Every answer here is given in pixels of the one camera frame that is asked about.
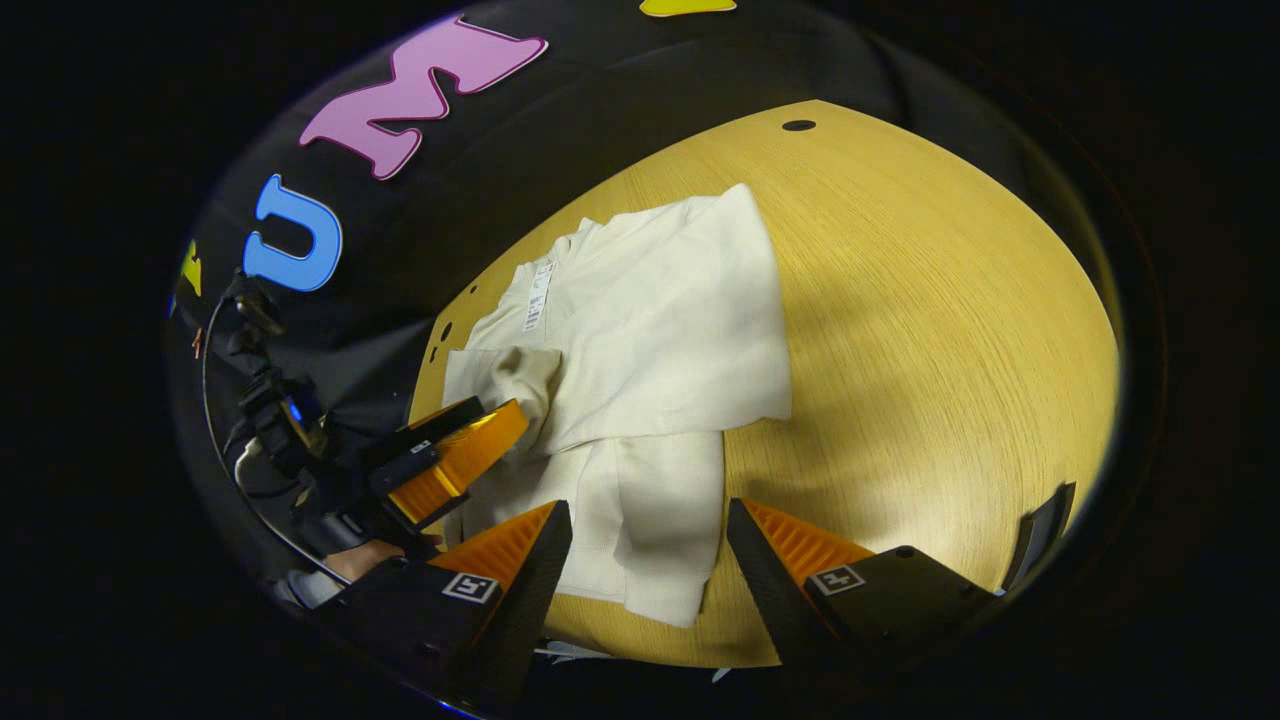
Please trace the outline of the cream white sweatshirt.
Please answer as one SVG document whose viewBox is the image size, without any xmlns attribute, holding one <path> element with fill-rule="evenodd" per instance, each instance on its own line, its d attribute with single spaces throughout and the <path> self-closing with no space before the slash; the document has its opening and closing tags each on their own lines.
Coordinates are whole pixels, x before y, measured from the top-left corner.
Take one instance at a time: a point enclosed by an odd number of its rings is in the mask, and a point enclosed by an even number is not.
<svg viewBox="0 0 1280 720">
<path fill-rule="evenodd" d="M 443 523 L 570 507 L 561 594 L 689 628 L 721 542 L 727 430 L 792 407 L 774 245 L 751 190 L 582 219 L 449 352 L 443 398 L 527 429 Z"/>
</svg>

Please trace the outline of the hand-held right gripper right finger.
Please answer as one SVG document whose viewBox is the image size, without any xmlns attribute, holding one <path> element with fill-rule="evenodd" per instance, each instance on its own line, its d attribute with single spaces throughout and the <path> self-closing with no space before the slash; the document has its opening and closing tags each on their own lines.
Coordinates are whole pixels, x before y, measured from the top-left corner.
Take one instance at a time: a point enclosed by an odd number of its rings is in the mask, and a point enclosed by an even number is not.
<svg viewBox="0 0 1280 720">
<path fill-rule="evenodd" d="M 1000 602 L 910 544 L 874 552 L 745 497 L 726 533 L 780 661 L 805 673 L 895 673 Z"/>
</svg>

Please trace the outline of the black backdrop cloth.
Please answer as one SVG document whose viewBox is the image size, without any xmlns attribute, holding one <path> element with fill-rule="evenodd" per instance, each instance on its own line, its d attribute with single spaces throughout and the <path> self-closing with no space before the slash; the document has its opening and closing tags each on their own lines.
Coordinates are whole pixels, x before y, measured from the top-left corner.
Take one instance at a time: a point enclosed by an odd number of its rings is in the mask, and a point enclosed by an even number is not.
<svg viewBox="0 0 1280 720">
<path fill-rule="evenodd" d="M 227 474 L 288 487 L 232 434 L 253 372 L 227 351 L 233 272 L 278 306 L 271 360 L 365 445 L 460 401 L 443 398 L 449 352 L 582 219 L 744 183 L 774 245 L 792 407 L 723 436 L 692 626 L 750 597 L 735 497 L 1021 600 L 1073 561 L 1126 402 L 1110 242 L 1132 233 L 1101 181 L 991 70 L 806 0 L 449 10 L 305 95 L 202 210 L 202 286 L 179 278 L 164 351 L 182 456 L 255 584 L 300 569 L 347 585 L 260 520 L 284 521 L 289 496 L 251 510 Z M 1021 516 L 1062 483 L 1065 532 L 1002 594 Z"/>
</svg>

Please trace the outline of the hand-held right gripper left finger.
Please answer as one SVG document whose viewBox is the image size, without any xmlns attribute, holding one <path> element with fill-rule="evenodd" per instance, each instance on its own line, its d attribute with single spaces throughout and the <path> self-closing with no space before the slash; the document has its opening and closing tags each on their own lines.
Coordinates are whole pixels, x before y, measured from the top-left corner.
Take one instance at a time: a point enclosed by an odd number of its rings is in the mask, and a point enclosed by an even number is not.
<svg viewBox="0 0 1280 720">
<path fill-rule="evenodd" d="M 573 538 L 556 500 L 434 559 L 394 556 L 317 610 L 361 656 L 465 715 L 520 697 Z"/>
</svg>

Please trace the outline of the dark flat panel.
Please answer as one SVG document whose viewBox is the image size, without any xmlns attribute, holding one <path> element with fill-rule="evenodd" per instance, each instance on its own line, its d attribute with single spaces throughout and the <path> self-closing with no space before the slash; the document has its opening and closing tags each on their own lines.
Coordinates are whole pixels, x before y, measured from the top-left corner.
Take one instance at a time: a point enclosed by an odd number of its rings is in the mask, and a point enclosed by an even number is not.
<svg viewBox="0 0 1280 720">
<path fill-rule="evenodd" d="M 1074 505 L 1075 483 L 1062 483 L 1037 509 L 1021 516 L 1001 593 L 1020 585 L 1052 550 L 1065 532 Z"/>
</svg>

